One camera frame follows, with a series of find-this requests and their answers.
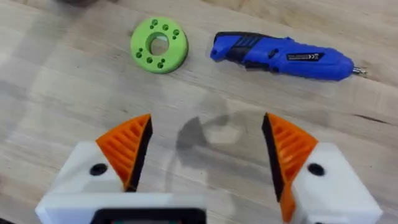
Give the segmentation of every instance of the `screw hole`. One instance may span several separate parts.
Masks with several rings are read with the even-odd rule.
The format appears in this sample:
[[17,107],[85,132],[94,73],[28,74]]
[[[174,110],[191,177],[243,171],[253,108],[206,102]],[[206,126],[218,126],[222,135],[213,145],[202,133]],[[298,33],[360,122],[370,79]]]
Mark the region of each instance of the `screw hole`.
[[106,172],[108,166],[106,164],[95,164],[90,169],[90,174],[93,176],[102,175]]
[[307,169],[313,175],[317,175],[317,176],[325,175],[325,169],[319,164],[311,163],[310,165],[308,165]]

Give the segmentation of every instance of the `blue cordless screwdriver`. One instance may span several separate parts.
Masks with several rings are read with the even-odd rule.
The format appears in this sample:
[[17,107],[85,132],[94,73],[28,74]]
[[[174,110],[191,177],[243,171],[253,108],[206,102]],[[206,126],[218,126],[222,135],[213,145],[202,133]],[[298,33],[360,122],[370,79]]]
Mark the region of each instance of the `blue cordless screwdriver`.
[[229,60],[246,69],[286,73],[317,80],[342,80],[352,73],[365,75],[341,52],[251,32],[219,32],[210,57]]

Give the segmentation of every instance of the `green ring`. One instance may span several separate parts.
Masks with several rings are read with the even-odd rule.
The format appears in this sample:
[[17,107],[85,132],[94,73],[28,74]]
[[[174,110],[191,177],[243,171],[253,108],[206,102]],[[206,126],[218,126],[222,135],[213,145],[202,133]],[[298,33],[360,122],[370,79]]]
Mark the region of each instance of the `green ring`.
[[[167,37],[169,48],[162,55],[152,55],[150,44],[161,34]],[[131,57],[144,70],[168,73],[177,69],[185,60],[188,54],[188,40],[182,28],[173,20],[166,17],[153,17],[141,22],[134,30],[130,48]]]

